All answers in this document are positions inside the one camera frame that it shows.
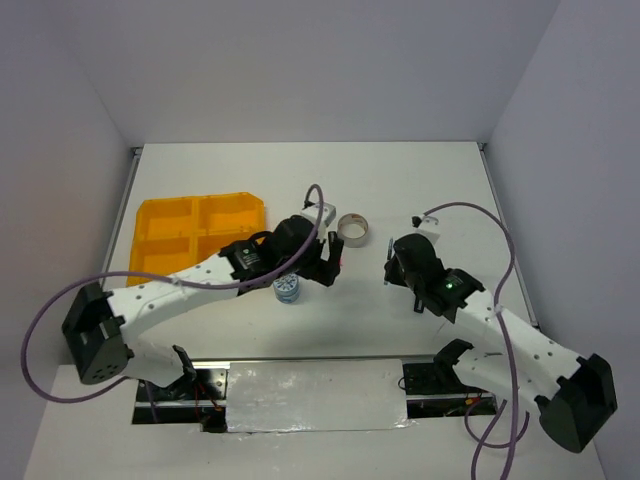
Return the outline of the blue gel pen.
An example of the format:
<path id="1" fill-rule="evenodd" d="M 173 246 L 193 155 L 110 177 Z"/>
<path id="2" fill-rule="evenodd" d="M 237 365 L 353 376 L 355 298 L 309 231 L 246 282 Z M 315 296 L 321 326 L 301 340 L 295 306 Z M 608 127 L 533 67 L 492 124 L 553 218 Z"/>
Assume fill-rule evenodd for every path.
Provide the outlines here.
<path id="1" fill-rule="evenodd" d="M 384 273 L 383 282 L 384 282 L 385 286 L 389 284 L 388 278 L 387 278 L 387 276 L 388 276 L 387 275 L 387 271 L 388 271 L 388 263 L 392 259 L 392 256 L 393 256 L 393 244 L 394 244 L 394 239 L 393 239 L 393 237 L 390 237 L 389 242 L 388 242 L 388 247 L 387 247 L 386 261 L 385 261 L 385 265 L 384 265 L 385 273 Z"/>

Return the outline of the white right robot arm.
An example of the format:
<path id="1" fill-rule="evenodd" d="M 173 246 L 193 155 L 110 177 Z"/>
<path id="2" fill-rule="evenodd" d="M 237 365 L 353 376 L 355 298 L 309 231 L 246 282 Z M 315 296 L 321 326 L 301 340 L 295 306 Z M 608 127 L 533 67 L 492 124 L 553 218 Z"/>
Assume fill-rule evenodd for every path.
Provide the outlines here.
<path id="1" fill-rule="evenodd" d="M 504 308 L 478 279 L 445 267 L 426 236 L 395 240 L 384 270 L 387 283 L 414 295 L 415 312 L 454 328 L 454 339 L 433 359 L 442 389 L 464 385 L 515 399 L 572 453 L 582 452 L 616 412 L 612 368 L 603 357 L 566 348 Z"/>

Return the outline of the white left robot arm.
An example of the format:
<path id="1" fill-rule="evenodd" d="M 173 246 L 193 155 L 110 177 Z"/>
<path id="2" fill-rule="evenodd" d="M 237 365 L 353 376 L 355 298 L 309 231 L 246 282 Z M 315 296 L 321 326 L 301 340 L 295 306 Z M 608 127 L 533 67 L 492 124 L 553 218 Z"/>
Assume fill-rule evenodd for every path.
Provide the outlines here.
<path id="1" fill-rule="evenodd" d="M 191 360 L 178 345 L 159 347 L 144 332 L 213 302 L 268 288 L 296 274 L 331 286 L 340 273 L 344 242 L 301 215 L 239 240 L 170 277 L 106 291 L 96 281 L 82 287 L 63 322 L 80 381 L 96 385 L 118 375 L 149 381 L 172 398 L 196 385 Z"/>

